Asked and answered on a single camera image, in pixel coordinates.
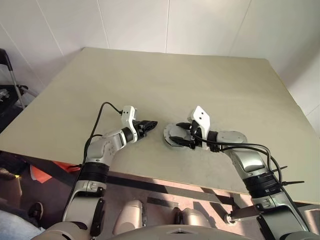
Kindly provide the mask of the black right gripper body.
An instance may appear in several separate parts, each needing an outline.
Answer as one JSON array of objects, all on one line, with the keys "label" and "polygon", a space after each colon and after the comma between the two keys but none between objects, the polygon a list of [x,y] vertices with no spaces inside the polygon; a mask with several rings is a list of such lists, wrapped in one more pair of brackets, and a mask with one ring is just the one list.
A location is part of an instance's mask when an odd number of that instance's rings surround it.
[{"label": "black right gripper body", "polygon": [[189,131],[196,147],[201,147],[203,150],[209,149],[201,126],[196,121],[191,122]]}]

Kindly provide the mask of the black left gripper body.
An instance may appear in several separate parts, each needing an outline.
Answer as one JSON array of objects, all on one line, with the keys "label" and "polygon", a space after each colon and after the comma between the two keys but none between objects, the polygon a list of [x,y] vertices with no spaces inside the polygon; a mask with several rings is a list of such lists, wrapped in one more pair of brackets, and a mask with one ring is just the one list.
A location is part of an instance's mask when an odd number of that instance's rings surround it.
[{"label": "black left gripper body", "polygon": [[137,133],[138,138],[144,138],[147,135],[146,124],[147,124],[146,120],[133,122],[133,126],[134,126],[136,133]]}]

